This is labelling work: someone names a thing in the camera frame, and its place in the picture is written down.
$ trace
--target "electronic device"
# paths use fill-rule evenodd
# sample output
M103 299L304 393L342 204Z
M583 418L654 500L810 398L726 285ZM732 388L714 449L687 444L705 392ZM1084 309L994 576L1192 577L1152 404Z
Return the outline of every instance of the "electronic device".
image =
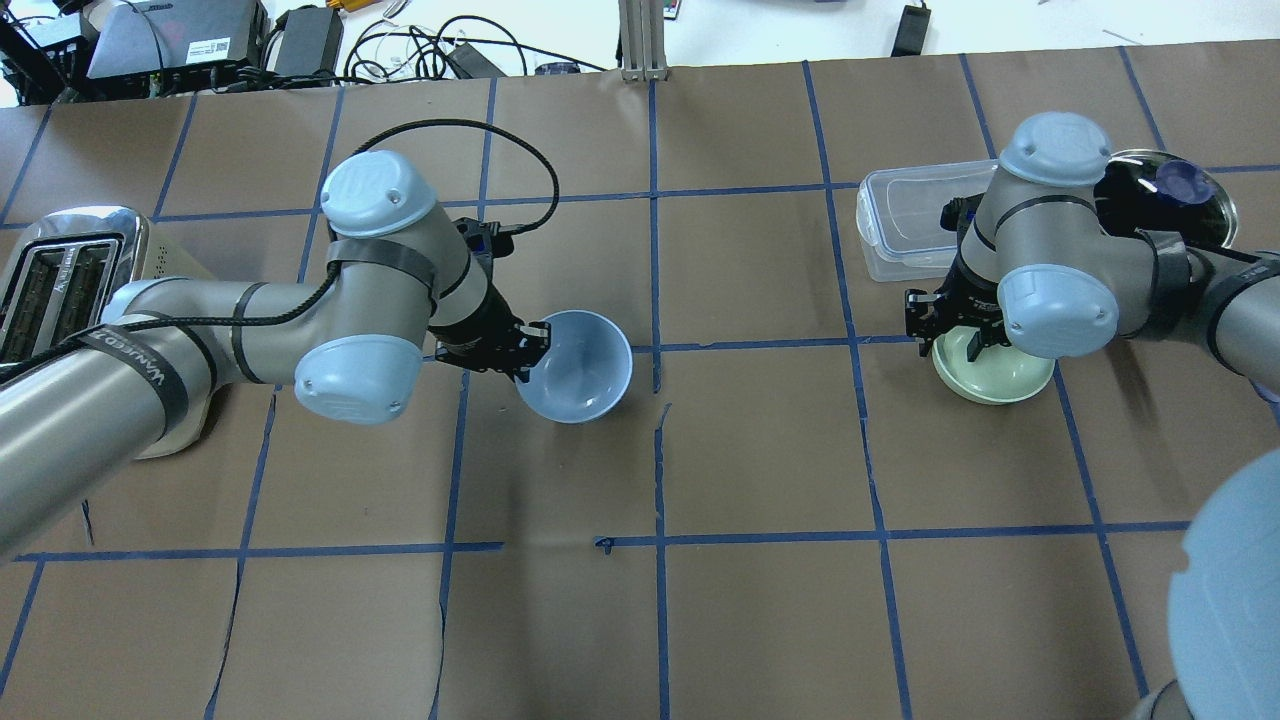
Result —
M58 99L65 86L92 96L86 73L97 35L97 29L81 13L42 23L28 23L22 31L12 35L10 37L20 46L14 46L10 51L19 51L22 55L10 56L0 51L0 64L4 68L4 79L18 95L18 104L46 105ZM32 42L45 56L44 59L40 54L27 50ZM31 73L40 69L24 65L23 59L40 64L40 69L44 69L50 82L36 82Z
M342 18L328 8L289 10L271 72L282 77L334 72L342 45Z
M919 55L924 50L924 35L929 31L928 8L908 5L902 8L902 19L897 23L897 37L893 38L891 58Z
M470 42L460 44L445 56L444 60L449 64L449 68L453 69L453 74L458 76L458 79L507 77L507 73L502 72L498 65L494 65L489 58L485 58L484 54L476 50L476 46Z
M116 5L99 37L90 81L110 99L225 85L259 65L268 27L259 0L163 0Z

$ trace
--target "power adapter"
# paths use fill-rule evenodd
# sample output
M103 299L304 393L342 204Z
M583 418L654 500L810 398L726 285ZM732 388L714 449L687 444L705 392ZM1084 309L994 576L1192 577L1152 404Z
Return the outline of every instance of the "power adapter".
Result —
M893 38L891 58L919 55L924 50L924 33L929 29L931 14L932 10L924 3L920 3L919 8L915 5L902 8L902 19L897 23L897 37Z
M463 42L453 49L445 56L445 61L453 68L453 74L458 76L458 79L471 79L479 77L507 77L498 65L494 65L489 58L485 58L475 45L470 42Z
M271 72L280 77L334 72L342 45L342 19L329 8L289 10Z

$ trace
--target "black strap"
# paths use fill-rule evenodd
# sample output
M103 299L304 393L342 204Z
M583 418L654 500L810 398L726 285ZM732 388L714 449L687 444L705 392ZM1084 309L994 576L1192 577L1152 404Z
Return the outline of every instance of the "black strap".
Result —
M1018 213L1021 213L1023 210L1027 210L1029 208L1034 208L1037 205L1048 205L1051 202L1066 202L1069 205L1083 205L1084 208L1088 208L1091 213L1093 213L1093 214L1098 213L1093 208L1093 205L1089 204L1088 200L1076 197L1074 195L1041 195L1039 197L1032 197L1030 200L1023 200L1018 205L1014 205L1012 208L1010 208L1009 210L1006 210L1005 214L1001 215L998 220L996 220L996 229L993 229L992 233L998 236L1001 225L1004 225L1006 222L1009 222L1009 219L1012 218L1014 215L1016 215Z
M157 320L170 320L170 319L173 319L173 315L165 315L164 313L156 313L154 310L137 310L137 311L129 313L129 314L131 315L145 315L147 318L155 318ZM218 388L218 363L214 361L214 354L210 352L209 345L206 345L205 341L204 341L204 338L201 338L198 334L196 334L196 331L191 329L191 327L188 327L188 325L173 325L173 328L175 331L180 332L182 334L187 336L187 340L189 340L192 343L195 343L196 348L200 350L200 354L205 357L205 365L209 366L209 383L210 383L209 387L210 387L210 389L216 389Z
M253 293L261 290L266 283L253 283L244 288L241 299L236 302L236 310L232 316L237 320L244 316L244 309L248 307L250 299ZM253 374L253 370L248 366L248 357L244 356L244 328L241 325L232 325L232 355L236 356L236 366L239 368L241 374L244 375L251 383L264 384L262 378Z
M1143 231L1138 234L1155 252L1151 266L1151 297L1147 300L1147 322L1128 337L1158 341L1169 337L1187 313L1192 268L1181 233Z
M435 284L435 264L426 255L407 245L362 237L358 240L339 240L329 246L329 263L372 263L387 265L412 275L417 282L431 290Z
M187 416L187 386L178 370L154 347L114 325L90 329L79 336L79 341L133 368L151 386L164 406L164 434L169 434Z

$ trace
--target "plastic container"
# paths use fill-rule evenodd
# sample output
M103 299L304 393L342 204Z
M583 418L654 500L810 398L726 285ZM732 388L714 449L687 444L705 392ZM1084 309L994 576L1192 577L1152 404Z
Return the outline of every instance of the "plastic container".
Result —
M878 282L941 278L956 236L938 224L952 197L986 192L995 160L876 170L858 190L858 232L867 272Z
M631 383L631 343L604 315L563 310L545 318L552 347L516 391L534 413L566 424L589 423L613 409Z

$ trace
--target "black cable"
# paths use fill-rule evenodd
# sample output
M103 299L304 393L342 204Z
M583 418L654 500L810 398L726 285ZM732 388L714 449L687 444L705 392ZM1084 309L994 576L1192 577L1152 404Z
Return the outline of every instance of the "black cable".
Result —
M394 68L388 69L385 65L378 63L376 60L370 60L367 58L362 58L360 55L360 49L366 42L372 42L375 40L381 40L383 37L411 37L411 36L412 36L412 33L410 33L407 31L388 31L388 32L384 32L384 33L367 35L367 36L365 36L362 33L361 37L357 37L355 45L352 45L351 51L347 53L347 60L344 63L343 74L353 76L353 74L356 74L356 72L358 72L364 67L369 67L369 68L376 69L376 72L371 72L370 73L375 78L384 78L384 77L390 77L390 76L396 74L397 72L399 72L401 69L403 69L406 65L408 65L410 63L412 63L415 60L415 58L411 55L410 58L404 59L404 61L402 61L399 65L396 65ZM515 44L512 44L509 40L490 40L490 38L483 38L483 37L474 37L474 38L472 37L467 37L467 38L462 38L462 37L442 37L439 40L442 42L448 42L451 45L456 45L458 41L466 41L466 42L474 42L474 44L481 44L481 45L502 45L502 46L506 46L506 47L513 47L515 46ZM580 60L577 58L573 58L573 56L570 56L570 55L563 55L561 53L553 53L550 50L543 50L541 47L534 47L532 45L525 45L522 42L520 44L520 47L524 47L525 50L527 50L530 53L538 53L540 55L547 55L549 58L554 58L557 60L564 60L567 63L576 63L576 64L579 64L579 65L581 65L584 68L591 69L591 70L605 72L608 69L608 68L603 68L600 65L596 65L594 63L588 63L586 60ZM443 56L443 51L440 51L439 56ZM431 76L428 76L428 77L421 77L421 79L442 79L442 78L438 74L431 74Z
M525 58L525 46L521 45L518 40L516 40L516 36L512 35L509 29L502 27L500 24L495 23L494 20L490 20L489 18L484 18L484 17L480 17L480 15L454 15L454 17L444 20L444 24L440 26L439 32L435 33L435 41L440 42L440 40L444 37L444 31L451 24L457 23L457 22L462 22L462 20L476 20L476 22L490 24L490 26L498 28L498 31L500 31L503 35L506 35L507 37L509 37L511 38L511 44L516 47L516 51L520 53L520 74L522 74L522 76L527 76L529 74L529 60Z
M156 32L156 26L155 26L155 23L151 22L151 18L147 17L146 13L143 13L142 10L140 10L138 6L133 4L133 0L120 0L120 3L124 3L125 5L128 5L129 8L132 8L134 13L142 15L142 19L146 20L146 23L147 23L147 28L151 29L151 41L156 44L156 63L160 65L160 70L159 70L159 73L160 73L160 90L156 92L156 95L164 95L164 73L165 73L165 69L164 69L164 51L160 50L160 33Z
M498 137L504 137L504 138L515 142L516 145L518 145L521 149L524 149L530 155L532 155L539 163L541 163L543 168L547 169L547 174L550 176L550 178L552 178L552 201L550 201L550 205L547 206L547 211L543 213L543 217L538 218L536 220L534 220L531 223L525 223L522 225L516 225L516 227L511 228L509 231L504 231L504 232L508 232L509 234L526 233L529 231L535 231L535 229L545 225L547 220L552 219L552 215L556 213L556 208L559 206L559 176L556 174L556 168L552 167L550 160L548 160L545 155L543 155L541 152L539 152L536 147L534 147L532 145L530 145L529 142L526 142L524 138L521 138L521 137L518 137L518 136L516 136L516 135L513 135L513 133L511 133L508 131L504 131L504 129L502 129L498 126L493 126L493 124L489 124L489 123L483 123L480 120L467 120L467 119L462 119L462 118L433 118L433 119L428 119L428 120L413 120L413 122L410 122L410 123L396 126L396 127L393 127L390 129L384 129L383 132L380 132L380 133L375 135L374 137L371 137L371 138L366 140L365 142L362 142L360 145L360 147L357 147L356 151L352 152L352 155L358 155L361 152L365 152L365 151L370 150L371 147L374 147L375 145L378 145L379 142L383 142L384 140L396 137L397 135L408 132L411 129L434 128L434 127L461 127L461 128L475 128L475 129L483 129L485 132L492 132L492 133L497 135Z
M124 331L138 332L138 331L152 331L159 328L173 328L179 325L188 328L189 327L259 328L269 325L283 325L284 323L298 319L300 316L302 316L303 313L315 306L315 304L319 302L320 299L324 297L326 292L329 292L329 288L333 287L333 283L337 282L339 269L340 269L339 263L332 264L329 266L329 273L324 278L324 282L320 283L320 286L316 288L315 292L311 293L310 297L303 300L302 304L294 307L293 310L289 310L288 313L282 313L279 315L270 315L262 318L212 318L212 316L163 318L156 320L141 320L137 323L127 323L119 327ZM0 372L0 386L38 368L40 365L44 365L45 363L50 363L76 350L79 350L82 347L79 337L93 329L96 328L86 328L78 333L70 334L58 345L42 352L32 355L29 359L23 360L22 363L17 363L4 369L3 372Z

